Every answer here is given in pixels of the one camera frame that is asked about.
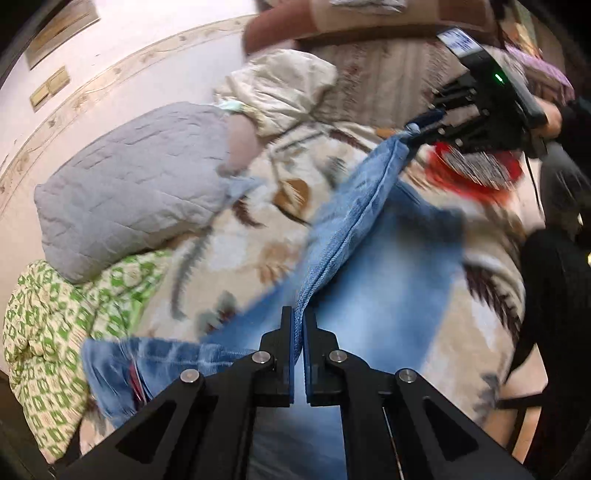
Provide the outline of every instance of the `black device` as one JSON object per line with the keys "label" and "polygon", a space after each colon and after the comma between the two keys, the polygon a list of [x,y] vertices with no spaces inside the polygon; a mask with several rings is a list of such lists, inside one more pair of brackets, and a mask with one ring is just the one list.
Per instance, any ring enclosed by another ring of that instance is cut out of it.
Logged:
{"label": "black device", "polygon": [[[435,90],[431,112],[411,121],[422,128],[408,139],[411,149],[445,141],[464,153],[524,150],[527,156],[542,156],[544,143],[532,130],[543,127],[547,118],[527,88],[461,29],[438,37],[468,72]],[[478,109],[476,117],[460,125],[431,126],[449,111],[472,105]]]}

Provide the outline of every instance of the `green patterned blanket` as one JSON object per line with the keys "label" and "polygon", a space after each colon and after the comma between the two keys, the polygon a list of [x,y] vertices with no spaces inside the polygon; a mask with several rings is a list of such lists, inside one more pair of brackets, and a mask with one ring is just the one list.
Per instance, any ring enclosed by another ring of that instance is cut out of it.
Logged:
{"label": "green patterned blanket", "polygon": [[78,286],[44,260],[19,277],[4,317],[4,357],[12,391],[48,462],[63,456],[86,407],[82,343],[132,333],[169,260],[166,250],[132,255]]}

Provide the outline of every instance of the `metal screw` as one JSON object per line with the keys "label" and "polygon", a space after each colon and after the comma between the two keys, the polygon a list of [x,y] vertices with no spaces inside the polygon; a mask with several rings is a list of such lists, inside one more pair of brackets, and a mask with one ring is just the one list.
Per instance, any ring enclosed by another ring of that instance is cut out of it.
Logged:
{"label": "metal screw", "polygon": [[403,368],[398,373],[398,378],[405,383],[413,383],[417,379],[417,373],[409,368]]}
{"label": "metal screw", "polygon": [[345,352],[343,352],[342,350],[333,350],[331,353],[329,353],[329,358],[333,362],[340,364],[340,363],[344,362],[345,360],[347,360],[347,354]]}
{"label": "metal screw", "polygon": [[256,364],[266,364],[271,359],[271,354],[264,350],[259,350],[252,354],[252,361]]}
{"label": "metal screw", "polygon": [[185,383],[194,383],[199,379],[199,371],[194,368],[187,368],[181,372],[181,381]]}

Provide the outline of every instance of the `light blue fabric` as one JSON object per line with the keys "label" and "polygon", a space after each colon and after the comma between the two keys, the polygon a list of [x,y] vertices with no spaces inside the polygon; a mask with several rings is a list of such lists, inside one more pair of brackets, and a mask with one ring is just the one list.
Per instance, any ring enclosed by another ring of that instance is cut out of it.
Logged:
{"label": "light blue fabric", "polygon": [[132,364],[147,399],[152,400],[187,368],[213,375],[249,353],[252,350],[233,350],[214,343],[197,345],[158,338],[128,338],[120,342],[88,339],[80,355],[100,411],[113,426],[120,427],[136,413],[130,387]]}
{"label": "light blue fabric", "polygon": [[[263,333],[278,328],[281,307],[292,305],[297,359],[303,311],[311,302],[319,327],[334,332],[341,348],[373,368],[419,369],[461,266],[462,226],[459,214],[426,204],[397,180],[407,153],[396,137],[378,146],[319,210],[294,274],[207,341],[229,351],[256,349]],[[83,358],[96,343],[85,344]],[[202,347],[193,346],[197,353]],[[97,366],[85,361],[88,368]],[[162,389],[176,378],[169,372],[164,365],[151,365],[139,373],[143,382]],[[89,376],[95,397],[113,396],[108,386],[116,382],[107,380],[95,391],[90,377],[97,375]],[[339,409],[306,404],[303,377],[300,358],[294,405],[258,410],[250,478],[346,478]]]}

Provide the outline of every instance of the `hand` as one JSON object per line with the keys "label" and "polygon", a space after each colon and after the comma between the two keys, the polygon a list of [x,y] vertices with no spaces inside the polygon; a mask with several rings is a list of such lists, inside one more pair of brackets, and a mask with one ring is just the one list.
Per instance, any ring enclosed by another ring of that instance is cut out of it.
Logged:
{"label": "hand", "polygon": [[541,98],[534,97],[535,101],[544,109],[548,124],[543,127],[536,128],[534,133],[538,134],[542,138],[556,138],[560,135],[562,130],[562,115],[560,110],[553,103],[542,100]]}

